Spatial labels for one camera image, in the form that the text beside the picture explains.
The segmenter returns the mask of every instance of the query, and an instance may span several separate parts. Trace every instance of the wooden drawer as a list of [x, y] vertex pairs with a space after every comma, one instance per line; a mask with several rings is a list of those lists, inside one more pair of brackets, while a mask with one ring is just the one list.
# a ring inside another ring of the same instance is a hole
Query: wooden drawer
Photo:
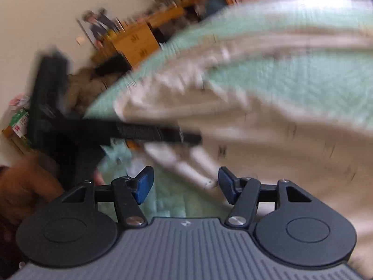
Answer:
[[150, 28], [145, 25], [143, 28], [113, 41], [113, 44], [117, 51], [126, 54], [131, 53], [134, 49], [143, 48], [148, 42], [157, 42], [157, 40], [154, 38]]
[[96, 64], [100, 65], [104, 63], [107, 59], [113, 56], [116, 53], [116, 49], [112, 43], [107, 43], [106, 46], [98, 50], [91, 60]]
[[131, 66], [135, 67], [138, 63], [148, 58], [158, 48], [159, 45], [157, 42], [150, 42], [147, 45], [143, 45], [141, 48], [126, 53], [125, 56]]

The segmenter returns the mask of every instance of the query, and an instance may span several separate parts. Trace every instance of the person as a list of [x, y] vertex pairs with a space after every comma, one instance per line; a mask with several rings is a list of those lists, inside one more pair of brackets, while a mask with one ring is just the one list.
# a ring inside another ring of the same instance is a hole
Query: person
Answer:
[[102, 46], [101, 37], [106, 35], [109, 29], [117, 31], [117, 27], [108, 17], [106, 11], [101, 10], [97, 15], [93, 11], [87, 11], [83, 15], [83, 21], [91, 24], [90, 30], [96, 39], [96, 46]]
[[[24, 261], [15, 242], [18, 226], [40, 205], [64, 192], [59, 181], [38, 161], [39, 155], [31, 153], [12, 167], [0, 166], [0, 279], [10, 277]], [[105, 184], [98, 172], [94, 182]]]
[[225, 6], [227, 6], [227, 2], [225, 0], [206, 0], [206, 13], [204, 18], [212, 16], [213, 14], [222, 10]]

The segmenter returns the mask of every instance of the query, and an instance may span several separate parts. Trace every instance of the bed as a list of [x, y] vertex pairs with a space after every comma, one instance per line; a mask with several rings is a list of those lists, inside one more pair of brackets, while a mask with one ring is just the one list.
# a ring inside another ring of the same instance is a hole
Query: bed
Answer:
[[[172, 38], [162, 51], [101, 95], [86, 117], [117, 118], [113, 102], [121, 92], [161, 68], [175, 55], [202, 43], [238, 34], [301, 27], [369, 33], [371, 26], [371, 0], [258, 0], [227, 7]], [[281, 60], [257, 57], [218, 67], [210, 72], [208, 78], [221, 87], [241, 87], [257, 94], [278, 97], [304, 109], [342, 117], [370, 130], [373, 126], [372, 56], [369, 51], [340, 50], [309, 51]], [[107, 157], [99, 169], [106, 182], [133, 171], [129, 170], [137, 159], [137, 153], [131, 152], [123, 142], [113, 140], [113, 146], [105, 150]], [[154, 187], [141, 208], [147, 218], [224, 218], [229, 212], [229, 206], [216, 197], [157, 165]], [[101, 209], [110, 215], [109, 207]], [[361, 272], [370, 277], [373, 275], [365, 269]]]

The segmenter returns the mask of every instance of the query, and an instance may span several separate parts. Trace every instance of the white wall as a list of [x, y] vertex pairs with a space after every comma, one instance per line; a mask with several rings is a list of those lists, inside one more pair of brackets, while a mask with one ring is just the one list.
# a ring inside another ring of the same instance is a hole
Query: white wall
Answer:
[[[38, 50], [55, 45], [70, 58], [71, 70], [87, 64], [93, 52], [75, 18], [86, 10], [105, 5], [119, 18], [141, 12], [152, 0], [0, 0], [0, 118], [16, 94], [28, 88], [31, 66]], [[0, 138], [0, 164], [9, 164], [9, 153]]]

